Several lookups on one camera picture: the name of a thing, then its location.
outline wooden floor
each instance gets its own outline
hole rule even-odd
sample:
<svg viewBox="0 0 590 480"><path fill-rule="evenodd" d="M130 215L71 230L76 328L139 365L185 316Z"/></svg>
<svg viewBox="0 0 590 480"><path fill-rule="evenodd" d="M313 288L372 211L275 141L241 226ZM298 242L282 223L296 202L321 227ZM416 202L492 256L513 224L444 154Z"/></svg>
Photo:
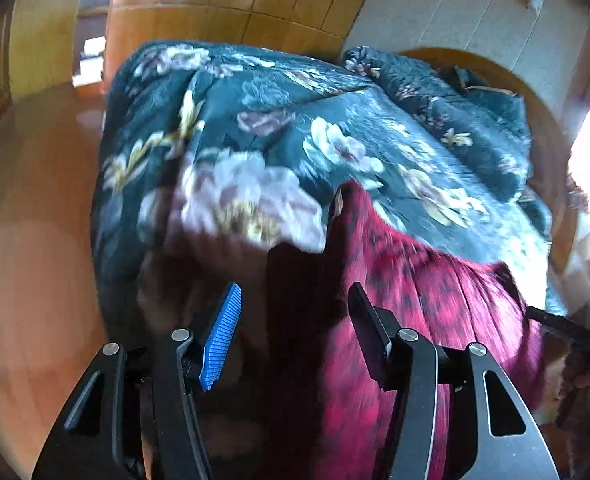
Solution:
<svg viewBox="0 0 590 480"><path fill-rule="evenodd" d="M0 123L0 451L22 478L105 338L89 249L102 112L64 86Z"/></svg>

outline floral blanket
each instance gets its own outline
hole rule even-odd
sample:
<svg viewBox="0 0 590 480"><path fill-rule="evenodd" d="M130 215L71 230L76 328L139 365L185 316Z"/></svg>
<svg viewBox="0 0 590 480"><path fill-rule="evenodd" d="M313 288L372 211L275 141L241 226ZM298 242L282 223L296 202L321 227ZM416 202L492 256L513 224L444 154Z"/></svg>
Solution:
<svg viewBox="0 0 590 480"><path fill-rule="evenodd" d="M189 190L184 224L322 251L335 191L355 180L391 226L472 262L503 260L528 303L563 309L546 293L550 213L526 186L521 99L368 47L347 51L344 67L177 41L147 43L121 67L92 206L110 338L149 337L136 303L155 244L146 212L176 186ZM190 182L178 182L187 164Z"/></svg>

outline flower pattern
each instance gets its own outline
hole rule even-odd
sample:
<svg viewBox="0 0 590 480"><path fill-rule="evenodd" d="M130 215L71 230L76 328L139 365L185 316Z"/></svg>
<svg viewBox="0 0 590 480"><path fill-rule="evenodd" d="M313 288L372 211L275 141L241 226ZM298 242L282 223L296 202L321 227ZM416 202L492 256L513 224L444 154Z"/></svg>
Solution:
<svg viewBox="0 0 590 480"><path fill-rule="evenodd" d="M342 133L337 124L327 123L323 118L316 117L310 125L310 142L304 141L304 150L312 162L323 168L328 163L346 165L357 171L374 171L381 173L384 165L379 158L366 156L363 142Z"/></svg>
<svg viewBox="0 0 590 480"><path fill-rule="evenodd" d="M401 164L398 164L397 168L408 190L421 200L431 218L442 225L447 226L453 222L460 227L467 227L466 216L462 214L462 211L468 208L464 202L435 186L431 178L423 171L407 170Z"/></svg>
<svg viewBox="0 0 590 480"><path fill-rule="evenodd" d="M435 149L424 139L414 139L413 145L417 150L424 153L424 156L428 156L431 158L437 156L437 152L435 151Z"/></svg>
<svg viewBox="0 0 590 480"><path fill-rule="evenodd" d="M521 168L513 155L502 155L498 165L499 171L502 173L525 174L526 170Z"/></svg>
<svg viewBox="0 0 590 480"><path fill-rule="evenodd" d="M355 72L358 75L367 75L368 67L364 66L362 63L356 63L353 59L347 59L344 62L344 68L350 70L351 72Z"/></svg>
<svg viewBox="0 0 590 480"><path fill-rule="evenodd" d="M437 171L436 166L431 163L431 156L425 155L424 153L420 155L408 144L398 144L397 148L402 152L402 155L409 161L414 162L421 170L427 171L428 173Z"/></svg>
<svg viewBox="0 0 590 480"><path fill-rule="evenodd" d="M208 64L204 67L204 71L214 75L218 79L223 77L230 77L235 72L242 72L244 67L238 64L222 63L221 65Z"/></svg>
<svg viewBox="0 0 590 480"><path fill-rule="evenodd" d="M137 178L149 163L147 155L150 148L160 144L163 138L163 132L156 132L151 134L146 142L137 140L129 156L126 157L124 153L120 153L107 157L102 165L104 189L110 189L113 194L117 194L126 187L126 184Z"/></svg>
<svg viewBox="0 0 590 480"><path fill-rule="evenodd" d="M321 74L312 71L307 72L306 70L285 70L284 75L308 90L319 93L326 92L325 78Z"/></svg>
<svg viewBox="0 0 590 480"><path fill-rule="evenodd" d="M466 193L466 190L461 187L457 189L451 189L450 192L452 196L454 196L457 200L460 201L461 204L464 205L462 207L462 210L473 209L475 211L478 211L482 213L482 215L480 216L480 220L483 222L488 222L490 216L488 214L488 211L484 207L482 200L469 196Z"/></svg>
<svg viewBox="0 0 590 480"><path fill-rule="evenodd" d="M470 138L470 133L461 133L456 134L454 128L449 128L446 130L446 133L441 138L441 142L446 144L448 147L451 147L453 144L455 146L472 146L473 139Z"/></svg>
<svg viewBox="0 0 590 480"><path fill-rule="evenodd" d="M449 121L449 119L450 119L450 117L448 114L438 114L437 116L429 114L425 117L426 124L428 124L429 126L432 126L436 130L443 129L444 125Z"/></svg>
<svg viewBox="0 0 590 480"><path fill-rule="evenodd" d="M264 59L260 59L258 57L255 56L247 56L246 54L241 54L239 52L236 52L235 54L233 54L231 56L233 59L236 59L238 61L242 61L244 63L246 63L247 65L250 66L261 66L262 68L271 68L275 66L275 62L274 61L265 61Z"/></svg>
<svg viewBox="0 0 590 480"><path fill-rule="evenodd" d="M269 113L246 111L237 114L237 127L241 131L257 137L268 137L285 128L293 122L294 118L294 114L285 110L275 110Z"/></svg>
<svg viewBox="0 0 590 480"><path fill-rule="evenodd" d="M413 87L411 85L401 86L395 92L395 96L398 99L407 99L409 97L413 97L413 96L416 96L418 94L419 94L419 92L417 91L417 88L415 88L415 87Z"/></svg>
<svg viewBox="0 0 590 480"><path fill-rule="evenodd" d="M404 124L396 123L395 121L391 121L390 119L384 119L382 121L385 126L388 126L391 130L396 131L400 135L404 137L408 137L408 130Z"/></svg>
<svg viewBox="0 0 590 480"><path fill-rule="evenodd" d="M197 117L200 114L201 107L203 106L206 100L203 99L198 103L195 103L193 99L193 89L189 88L186 93L184 94L184 101L182 102L182 108L179 111L180 116L180 123L179 123L179 131L180 137L184 138L187 136L195 123L197 122Z"/></svg>
<svg viewBox="0 0 590 480"><path fill-rule="evenodd" d="M322 208L289 168L267 167L259 152L222 150L212 164L186 171L185 230L234 232L265 248L288 241L308 251L323 249Z"/></svg>
<svg viewBox="0 0 590 480"><path fill-rule="evenodd" d="M406 232L406 226L404 225L404 222L400 220L395 213L387 212L378 200L373 201L373 209L375 209L375 212L379 215L379 217L388 225L395 227L395 229L402 231L403 233Z"/></svg>
<svg viewBox="0 0 590 480"><path fill-rule="evenodd" d="M142 77L155 70L164 75L171 70L197 70L211 60L205 48L195 48L188 44L168 46L158 52L151 52L135 69L134 76Z"/></svg>
<svg viewBox="0 0 590 480"><path fill-rule="evenodd" d="M253 77L242 83L242 104L252 111L265 111L267 108L281 108L288 104L290 96L275 81Z"/></svg>

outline pillow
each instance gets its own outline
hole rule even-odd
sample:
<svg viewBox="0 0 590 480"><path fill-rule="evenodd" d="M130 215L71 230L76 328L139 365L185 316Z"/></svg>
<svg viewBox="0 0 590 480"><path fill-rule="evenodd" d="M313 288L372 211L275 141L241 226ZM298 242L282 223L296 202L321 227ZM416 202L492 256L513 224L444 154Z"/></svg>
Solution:
<svg viewBox="0 0 590 480"><path fill-rule="evenodd" d="M531 139L525 121L520 123L517 118L507 121L475 102L488 104L487 95L474 92L469 96L457 92L421 60L363 46L347 50L344 65L380 85L395 104L413 115L474 171L498 200L514 202L520 196L531 168ZM460 73L454 74L459 80ZM459 81L453 84L462 86ZM505 92L495 91L494 94L504 95ZM519 104L512 93L508 97Z"/></svg>
<svg viewBox="0 0 590 480"><path fill-rule="evenodd" d="M500 88L493 88L484 78L474 72L457 66L439 70L439 74L450 86L469 101L485 107L501 123L523 142L531 142L531 130L526 119L524 98Z"/></svg>

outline red patterned fabric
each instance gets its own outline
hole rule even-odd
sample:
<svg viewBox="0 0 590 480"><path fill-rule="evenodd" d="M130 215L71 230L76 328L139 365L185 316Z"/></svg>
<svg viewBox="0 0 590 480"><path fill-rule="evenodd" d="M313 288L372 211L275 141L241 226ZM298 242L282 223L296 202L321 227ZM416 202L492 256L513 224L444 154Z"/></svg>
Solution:
<svg viewBox="0 0 590 480"><path fill-rule="evenodd" d="M353 282L435 344L482 342L530 408L542 393L542 336L525 322L524 300L505 264L471 264L420 244L385 224L355 183L339 194L323 254L287 244L269 253L262 479L373 474L395 392L380 391L368 375L347 314ZM448 417L449 392L440 386L431 480L443 475Z"/></svg>

